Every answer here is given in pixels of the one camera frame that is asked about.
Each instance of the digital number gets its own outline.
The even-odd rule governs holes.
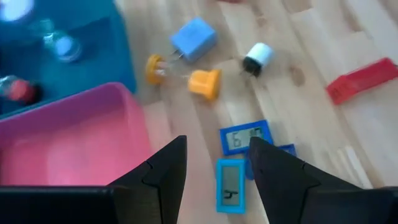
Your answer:
[[[235,148],[241,147],[241,146],[242,146],[241,140],[235,137],[235,135],[237,135],[237,134],[238,134],[237,131],[234,132],[234,133],[232,133],[232,140],[234,141],[234,147],[235,147]]]
[[[254,128],[250,130],[250,137],[260,137],[262,138],[262,130],[261,128]]]
[[[224,199],[231,199],[234,194],[238,194],[236,191],[232,190],[224,190],[224,193],[228,194],[228,196],[224,196]]]

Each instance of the red object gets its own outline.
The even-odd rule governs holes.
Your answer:
[[[11,84],[8,98],[29,103],[34,99],[35,88],[28,81],[18,79]]]
[[[391,59],[380,61],[338,77],[326,88],[334,104],[339,105],[357,93],[398,77],[398,68]]]

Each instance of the blue toy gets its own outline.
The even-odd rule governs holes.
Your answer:
[[[293,155],[293,156],[297,156],[296,154],[296,148],[294,147],[294,144],[288,144],[285,146],[279,146],[279,149],[288,152],[289,154]]]
[[[244,153],[249,149],[250,138],[253,136],[263,138],[270,144],[274,143],[266,120],[221,129],[224,155]]]
[[[244,214],[244,159],[218,159],[216,179],[217,212]]]
[[[174,48],[189,62],[209,51],[217,41],[216,31],[202,18],[194,18],[170,37]]]
[[[297,156],[296,154],[296,148],[294,147],[294,144],[289,144],[289,145],[285,145],[285,146],[279,146],[279,149],[288,152],[289,154],[293,155],[293,156]],[[248,159],[248,151],[246,151],[246,153],[244,154],[244,171],[246,174],[246,178],[248,180],[254,180],[254,174],[253,174],[253,170],[251,169],[251,162]]]

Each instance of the blue cube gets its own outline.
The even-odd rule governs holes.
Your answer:
[[[202,18],[194,18],[170,37],[174,48],[189,61],[194,62],[217,42],[216,31]]]

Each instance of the blue frame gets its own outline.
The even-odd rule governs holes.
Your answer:
[[[250,128],[257,128],[257,127],[262,128],[262,133],[263,133],[262,138],[264,140],[268,141],[270,144],[274,144],[274,142],[272,140],[271,132],[269,131],[268,122],[266,120],[256,121],[256,122],[248,123],[248,124],[241,124],[241,125],[232,126],[229,128],[220,129],[221,145],[223,147],[224,155],[230,156],[230,155],[235,155],[235,154],[239,154],[239,153],[244,153],[249,149],[249,146],[246,146],[246,147],[242,147],[239,149],[229,150],[228,140],[226,138],[226,135],[228,133],[245,130],[245,129],[250,129]]]
[[[297,157],[296,148],[294,147],[294,144],[288,144],[288,145],[285,145],[285,146],[278,146],[278,148],[283,150],[283,151],[285,151],[285,152],[288,152],[289,154],[291,154],[291,155],[293,155],[295,157]]]
[[[223,205],[223,167],[239,167],[239,205]],[[216,166],[216,209],[223,213],[246,213],[245,191],[244,191],[244,159],[218,159]]]

